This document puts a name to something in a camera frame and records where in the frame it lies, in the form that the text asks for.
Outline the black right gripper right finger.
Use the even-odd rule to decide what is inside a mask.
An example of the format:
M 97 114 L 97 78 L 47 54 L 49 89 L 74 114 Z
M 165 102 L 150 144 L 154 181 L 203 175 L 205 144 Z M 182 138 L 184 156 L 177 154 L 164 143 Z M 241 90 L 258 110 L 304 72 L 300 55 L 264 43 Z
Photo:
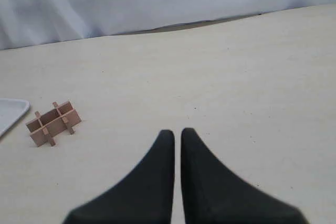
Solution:
M 308 223 L 228 169 L 193 128 L 181 133 L 181 190 L 186 223 Z

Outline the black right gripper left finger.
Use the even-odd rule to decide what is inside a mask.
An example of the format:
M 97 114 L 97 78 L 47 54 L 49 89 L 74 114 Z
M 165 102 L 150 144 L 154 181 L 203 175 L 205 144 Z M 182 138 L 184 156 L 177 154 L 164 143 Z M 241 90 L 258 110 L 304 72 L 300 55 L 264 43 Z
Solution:
M 137 166 L 115 186 L 73 209 L 65 223 L 170 223 L 175 140 L 161 130 Z

